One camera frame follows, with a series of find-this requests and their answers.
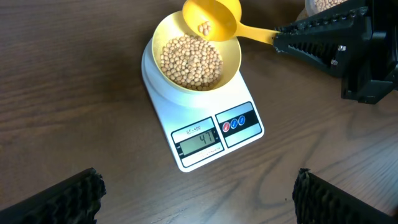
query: scoop handle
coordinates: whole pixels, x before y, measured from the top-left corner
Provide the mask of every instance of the scoop handle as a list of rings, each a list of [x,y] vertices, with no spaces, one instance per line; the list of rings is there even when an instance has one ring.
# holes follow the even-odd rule
[[[247,37],[256,41],[272,45],[274,44],[274,37],[278,33],[279,31],[276,30],[249,27],[239,23],[235,35],[238,37]]]

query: bowl rim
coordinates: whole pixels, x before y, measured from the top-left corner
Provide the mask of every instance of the bowl rim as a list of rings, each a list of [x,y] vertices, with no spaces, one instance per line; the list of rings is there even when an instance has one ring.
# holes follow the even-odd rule
[[[240,45],[240,43],[239,43],[239,40],[238,40],[237,37],[233,37],[233,38],[230,39],[230,40],[236,39],[236,42],[238,43],[238,47],[239,47],[239,57],[240,57],[239,65],[238,65],[238,70],[237,70],[237,71],[235,72],[235,74],[232,76],[232,78],[230,79],[230,81],[228,81],[227,83],[225,83],[224,85],[222,85],[222,86],[220,86],[220,87],[218,87],[218,88],[216,88],[216,89],[206,90],[206,91],[190,90],[190,89],[188,89],[188,88],[185,88],[185,87],[183,87],[183,86],[180,86],[180,85],[176,84],[175,82],[173,82],[172,80],[170,80],[170,79],[162,72],[162,70],[159,68],[159,65],[157,64],[156,58],[155,58],[155,53],[154,53],[154,41],[153,41],[153,37],[155,36],[156,32],[158,31],[158,28],[159,28],[159,26],[161,25],[161,23],[162,23],[163,21],[165,21],[169,16],[172,16],[172,15],[174,15],[174,14],[179,14],[179,13],[181,13],[181,15],[182,15],[182,11],[177,11],[177,12],[171,13],[170,15],[168,15],[168,16],[166,16],[164,19],[162,19],[162,21],[157,25],[157,27],[156,27],[156,29],[155,29],[155,32],[154,32],[154,35],[152,36],[151,52],[152,52],[152,57],[153,57],[153,59],[154,59],[154,62],[155,62],[155,64],[156,64],[156,67],[157,67],[157,69],[159,70],[159,72],[162,74],[163,78],[166,79],[167,82],[171,83],[173,87],[175,87],[175,88],[177,88],[177,89],[179,89],[179,90],[187,91],[188,93],[194,93],[194,94],[197,94],[197,93],[214,93],[215,91],[217,91],[217,90],[221,89],[222,87],[224,87],[225,85],[227,85],[227,84],[235,77],[235,75],[237,74],[237,72],[238,72],[239,69],[241,68],[241,64],[242,64],[242,49],[241,49],[241,45]]]

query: white kitchen scale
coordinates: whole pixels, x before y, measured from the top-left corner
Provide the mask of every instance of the white kitchen scale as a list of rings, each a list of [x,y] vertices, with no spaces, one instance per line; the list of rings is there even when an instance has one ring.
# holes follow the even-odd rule
[[[181,171],[190,172],[264,135],[240,72],[214,93],[184,93],[165,81],[151,45],[152,40],[142,56],[142,77]]]

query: wooden table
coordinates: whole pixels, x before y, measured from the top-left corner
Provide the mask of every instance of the wooden table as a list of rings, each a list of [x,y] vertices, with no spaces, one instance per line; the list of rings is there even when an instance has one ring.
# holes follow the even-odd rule
[[[183,0],[0,0],[0,209],[94,167],[99,223],[294,223],[300,167],[392,214],[398,94],[340,98],[340,80],[240,39],[266,135],[180,172],[141,78],[156,25]],[[303,0],[245,0],[243,22],[295,20]]]

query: pile of soybeans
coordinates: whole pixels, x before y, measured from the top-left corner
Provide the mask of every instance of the pile of soybeans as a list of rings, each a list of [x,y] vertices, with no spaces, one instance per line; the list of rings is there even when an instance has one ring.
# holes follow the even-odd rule
[[[185,34],[163,47],[160,69],[174,83],[190,90],[212,89],[220,78],[223,61],[208,41]]]
[[[343,3],[347,0],[313,0],[318,12],[325,11],[333,6]]]

